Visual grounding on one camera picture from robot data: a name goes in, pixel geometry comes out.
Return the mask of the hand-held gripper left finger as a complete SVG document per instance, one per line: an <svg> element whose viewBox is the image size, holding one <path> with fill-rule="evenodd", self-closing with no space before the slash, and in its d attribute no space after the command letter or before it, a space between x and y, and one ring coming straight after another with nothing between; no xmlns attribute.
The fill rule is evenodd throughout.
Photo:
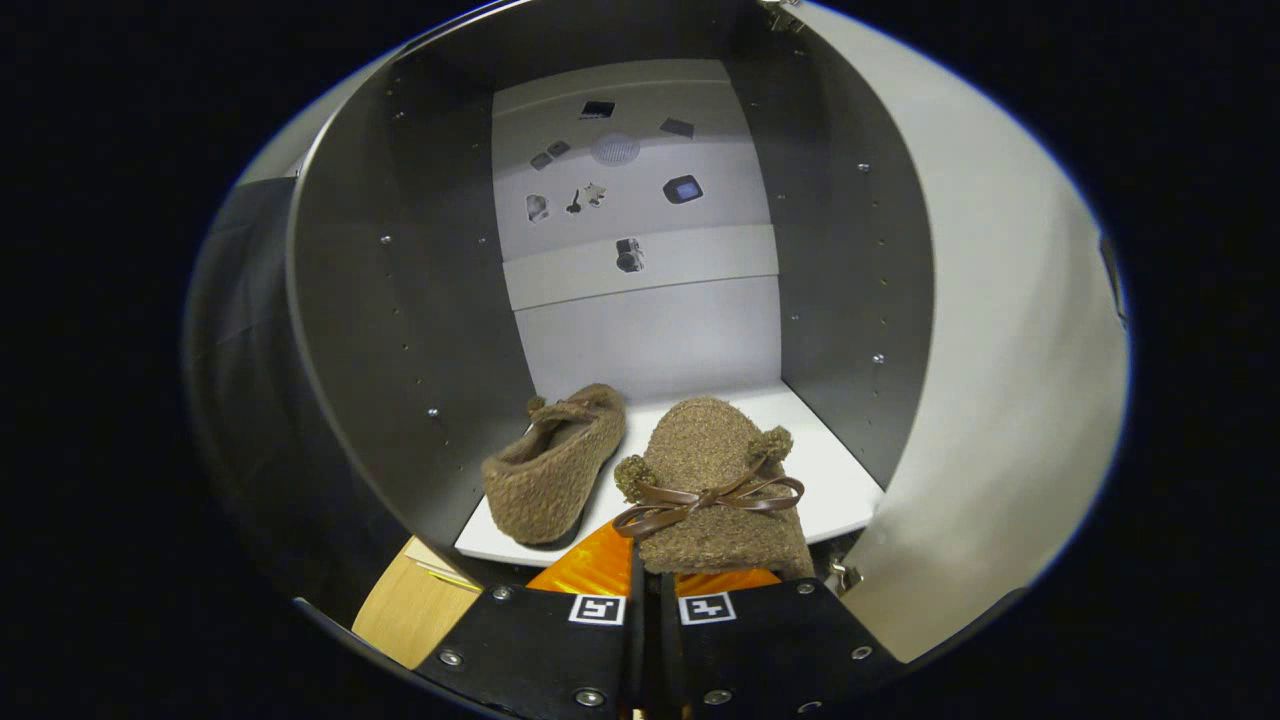
<svg viewBox="0 0 1280 720"><path fill-rule="evenodd" d="M415 673L486 717L630 719L645 602L611 524L525 585L485 588Z"/></svg>

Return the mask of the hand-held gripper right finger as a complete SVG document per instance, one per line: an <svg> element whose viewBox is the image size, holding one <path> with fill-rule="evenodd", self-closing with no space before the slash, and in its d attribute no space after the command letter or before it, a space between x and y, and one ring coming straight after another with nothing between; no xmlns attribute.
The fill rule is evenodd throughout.
<svg viewBox="0 0 1280 720"><path fill-rule="evenodd" d="M905 673L814 578L675 594L664 582L662 667L689 719L838 719Z"/></svg>

